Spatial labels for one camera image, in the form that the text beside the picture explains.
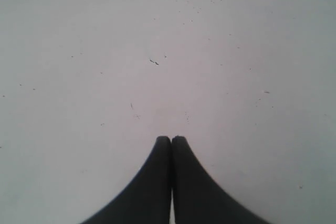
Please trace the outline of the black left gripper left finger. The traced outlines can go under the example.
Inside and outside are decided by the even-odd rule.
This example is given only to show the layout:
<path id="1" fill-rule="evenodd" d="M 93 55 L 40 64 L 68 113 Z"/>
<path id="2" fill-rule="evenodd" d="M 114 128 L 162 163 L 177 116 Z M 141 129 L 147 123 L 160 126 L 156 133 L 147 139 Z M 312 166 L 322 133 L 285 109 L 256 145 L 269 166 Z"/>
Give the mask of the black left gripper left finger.
<path id="1" fill-rule="evenodd" d="M 157 137 L 145 163 L 125 189 L 84 223 L 169 223 L 171 157 L 170 139 Z"/>

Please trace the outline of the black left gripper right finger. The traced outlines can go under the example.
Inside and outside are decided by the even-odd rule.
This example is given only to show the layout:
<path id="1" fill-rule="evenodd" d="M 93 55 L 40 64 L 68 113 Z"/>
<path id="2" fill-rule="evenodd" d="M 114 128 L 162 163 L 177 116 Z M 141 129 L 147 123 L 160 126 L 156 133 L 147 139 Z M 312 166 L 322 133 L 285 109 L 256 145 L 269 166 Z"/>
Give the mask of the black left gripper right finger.
<path id="1" fill-rule="evenodd" d="M 187 139 L 172 139 L 176 223 L 267 223 L 237 202 L 210 177 Z"/>

